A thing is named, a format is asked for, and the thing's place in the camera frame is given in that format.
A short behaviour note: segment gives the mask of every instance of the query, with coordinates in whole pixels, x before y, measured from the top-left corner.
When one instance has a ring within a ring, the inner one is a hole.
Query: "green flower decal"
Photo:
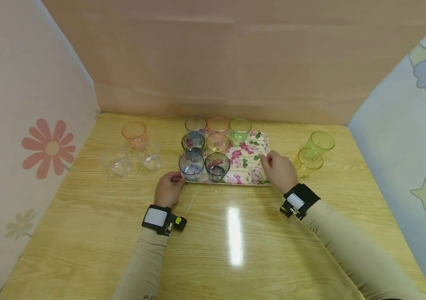
[[[26,231],[33,228],[33,224],[30,223],[36,216],[33,212],[34,210],[32,208],[28,209],[25,215],[21,215],[21,213],[18,212],[15,217],[16,223],[8,223],[5,227],[5,230],[7,231],[5,239],[15,237],[15,240],[18,240],[20,237],[24,237],[25,235],[31,237],[32,235]]]

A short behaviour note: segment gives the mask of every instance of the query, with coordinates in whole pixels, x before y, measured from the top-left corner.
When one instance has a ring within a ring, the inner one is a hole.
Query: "floral tray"
[[[266,180],[259,155],[269,152],[269,142],[266,133],[250,132],[247,140],[239,146],[230,146],[225,155],[228,156],[231,167],[221,181],[210,181],[206,169],[196,181],[189,183],[222,183],[235,185],[271,185]]]

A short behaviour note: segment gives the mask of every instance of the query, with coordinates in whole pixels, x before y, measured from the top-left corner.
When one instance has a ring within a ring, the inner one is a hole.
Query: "beige sleeve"
[[[316,202],[302,222],[322,241],[366,300],[424,299],[386,253],[326,203]]]
[[[112,300],[156,300],[168,238],[143,228]]]

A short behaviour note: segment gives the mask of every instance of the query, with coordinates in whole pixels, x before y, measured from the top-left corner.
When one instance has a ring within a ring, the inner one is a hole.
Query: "wooden table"
[[[146,124],[163,165],[134,160],[124,177],[98,162],[106,145],[124,143],[128,121]],[[311,132],[336,140],[324,167],[303,180],[385,250],[426,296],[426,282],[361,153],[344,126],[253,123],[271,149],[291,160]],[[40,221],[1,293],[1,300],[111,299],[141,231],[160,176],[178,170],[184,119],[104,113]],[[163,260],[158,299],[362,299],[320,241],[279,213],[274,187],[187,183]]]

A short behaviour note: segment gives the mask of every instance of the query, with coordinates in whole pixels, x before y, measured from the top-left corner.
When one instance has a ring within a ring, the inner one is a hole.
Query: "drinking glass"
[[[233,146],[239,146],[246,141],[251,131],[251,123],[245,119],[232,119],[229,123],[229,139]]]
[[[220,181],[229,171],[229,158],[222,153],[212,153],[204,160],[209,179]]]
[[[135,156],[150,171],[158,170],[161,167],[161,149],[154,142],[143,144],[137,148]]]
[[[180,157],[179,166],[187,180],[196,181],[204,168],[204,158],[198,152],[185,152]]]
[[[229,122],[223,117],[213,117],[208,120],[208,134],[212,135],[213,133],[228,133]]]
[[[181,139],[181,146],[188,151],[197,151],[203,154],[204,151],[204,136],[197,132],[190,132]]]
[[[146,126],[142,122],[134,121],[126,124],[121,134],[127,139],[133,148],[139,148],[143,145],[147,145],[148,136],[146,133]]]
[[[309,137],[308,142],[304,148],[313,149],[319,154],[324,155],[326,152],[333,149],[334,145],[334,139],[326,132],[315,131],[311,133],[311,136]]]
[[[313,170],[318,170],[323,166],[323,157],[313,149],[303,148],[298,152],[293,164],[298,177],[305,178]]]
[[[184,127],[186,128],[187,133],[201,133],[201,135],[206,135],[207,122],[202,117],[189,117],[185,123]]]
[[[118,176],[124,176],[131,170],[127,149],[121,145],[108,146],[102,151],[100,163]]]
[[[215,132],[206,139],[206,148],[208,153],[225,153],[229,148],[229,139],[223,133]]]

